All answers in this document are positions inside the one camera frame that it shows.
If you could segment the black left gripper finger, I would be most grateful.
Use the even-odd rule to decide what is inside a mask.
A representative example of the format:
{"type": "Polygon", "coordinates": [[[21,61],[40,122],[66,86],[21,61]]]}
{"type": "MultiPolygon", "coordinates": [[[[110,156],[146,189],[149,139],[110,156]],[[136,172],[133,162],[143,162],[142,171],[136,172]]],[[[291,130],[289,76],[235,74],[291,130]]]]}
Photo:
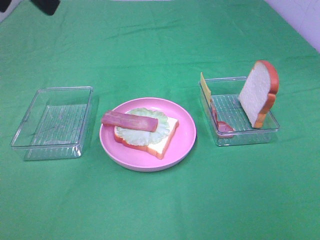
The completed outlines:
{"type": "Polygon", "coordinates": [[[53,16],[60,5],[60,0],[31,0],[31,2],[43,13],[53,16]]]}
{"type": "Polygon", "coordinates": [[[12,0],[0,0],[0,12],[5,13],[11,2],[12,0]]]}

